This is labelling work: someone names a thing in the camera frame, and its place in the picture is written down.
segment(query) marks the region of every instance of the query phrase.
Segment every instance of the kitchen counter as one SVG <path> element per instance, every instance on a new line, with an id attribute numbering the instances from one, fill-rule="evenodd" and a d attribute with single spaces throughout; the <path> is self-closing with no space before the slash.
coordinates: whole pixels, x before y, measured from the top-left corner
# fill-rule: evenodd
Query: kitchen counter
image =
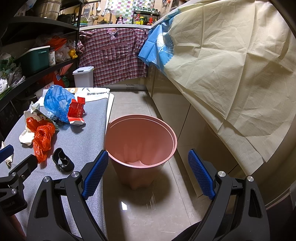
<path id="1" fill-rule="evenodd" d="M 151 29 L 152 26 L 138 24 L 99 24 L 80 28 L 80 31 L 88 31 L 96 28 L 146 28 Z"/>

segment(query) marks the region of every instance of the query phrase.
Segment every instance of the teal storage box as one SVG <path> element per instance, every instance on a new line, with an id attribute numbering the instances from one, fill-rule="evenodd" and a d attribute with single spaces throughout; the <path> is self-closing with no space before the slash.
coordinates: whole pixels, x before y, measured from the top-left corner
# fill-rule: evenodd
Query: teal storage box
<path id="1" fill-rule="evenodd" d="M 33 48 L 23 53 L 15 60 L 16 65 L 21 64 L 22 74 L 30 77 L 49 67 L 50 46 Z"/>

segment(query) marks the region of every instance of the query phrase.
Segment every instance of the blue plastic bag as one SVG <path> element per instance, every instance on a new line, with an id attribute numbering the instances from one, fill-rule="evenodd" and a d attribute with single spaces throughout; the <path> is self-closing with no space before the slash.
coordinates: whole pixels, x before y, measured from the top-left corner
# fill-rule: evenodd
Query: blue plastic bag
<path id="1" fill-rule="evenodd" d="M 67 115 L 72 99 L 75 99 L 72 93 L 62 86 L 52 85 L 44 97 L 44 107 L 61 121 L 69 122 Z"/>

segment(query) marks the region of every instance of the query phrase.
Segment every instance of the hanging utensil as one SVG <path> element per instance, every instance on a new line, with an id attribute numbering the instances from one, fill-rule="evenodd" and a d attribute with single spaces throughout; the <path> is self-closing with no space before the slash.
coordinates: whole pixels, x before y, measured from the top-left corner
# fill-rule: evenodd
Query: hanging utensil
<path id="1" fill-rule="evenodd" d="M 94 4 L 93 7 L 91 9 L 91 15 L 89 16 L 89 21 L 92 21 L 94 19 Z"/>
<path id="2" fill-rule="evenodd" d="M 91 6 L 89 4 L 86 4 L 85 7 L 84 7 L 82 16 L 88 18 L 90 10 L 91 10 Z"/>
<path id="3" fill-rule="evenodd" d="M 95 15 L 95 17 L 94 17 L 94 19 L 95 20 L 98 20 L 99 19 L 99 15 L 98 15 L 98 6 L 99 6 L 99 4 L 98 3 L 96 3 L 96 15 Z"/>
<path id="4" fill-rule="evenodd" d="M 96 10 L 98 11 L 98 12 L 100 12 L 102 9 L 101 9 L 101 7 L 100 7 L 100 2 L 97 2 L 96 3 Z"/>

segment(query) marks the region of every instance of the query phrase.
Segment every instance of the shelf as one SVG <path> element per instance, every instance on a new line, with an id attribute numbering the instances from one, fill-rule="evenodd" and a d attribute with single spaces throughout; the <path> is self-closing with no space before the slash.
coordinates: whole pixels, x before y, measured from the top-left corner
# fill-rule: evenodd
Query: shelf
<path id="1" fill-rule="evenodd" d="M 60 68 L 62 68 L 63 66 L 66 66 L 68 64 L 71 63 L 75 63 L 78 60 L 78 58 L 75 59 L 69 59 L 66 60 L 64 62 L 58 63 L 52 67 L 49 67 L 45 70 L 40 71 L 39 73 L 32 75 L 28 78 L 25 79 L 24 82 L 22 82 L 21 84 L 19 84 L 18 86 L 14 87 L 13 89 L 11 89 L 10 91 L 8 91 L 6 93 L 6 95 L 4 95 L 1 99 L 0 99 L 0 111 L 3 110 L 3 108 L 13 99 L 15 98 L 19 93 L 21 93 L 24 89 L 26 89 L 27 87 L 29 87 L 30 85 L 34 84 L 36 81 L 38 81 L 39 79 L 41 79 L 43 76 L 58 70 Z"/>
<path id="2" fill-rule="evenodd" d="M 160 16 L 160 12 L 151 12 L 151 11 L 146 11 L 146 10 L 134 10 L 134 14 L 142 14 L 142 15 L 151 15 L 154 17 Z"/>
<path id="3" fill-rule="evenodd" d="M 2 37 L 2 44 L 7 45 L 29 39 L 35 39 L 41 34 L 78 31 L 78 27 L 49 18 L 22 16 L 11 18 L 8 28 Z"/>
<path id="4" fill-rule="evenodd" d="M 63 0 L 62 1 L 62 7 L 61 10 L 69 8 L 69 7 L 74 7 L 76 5 L 79 5 L 83 2 L 83 0 Z"/>

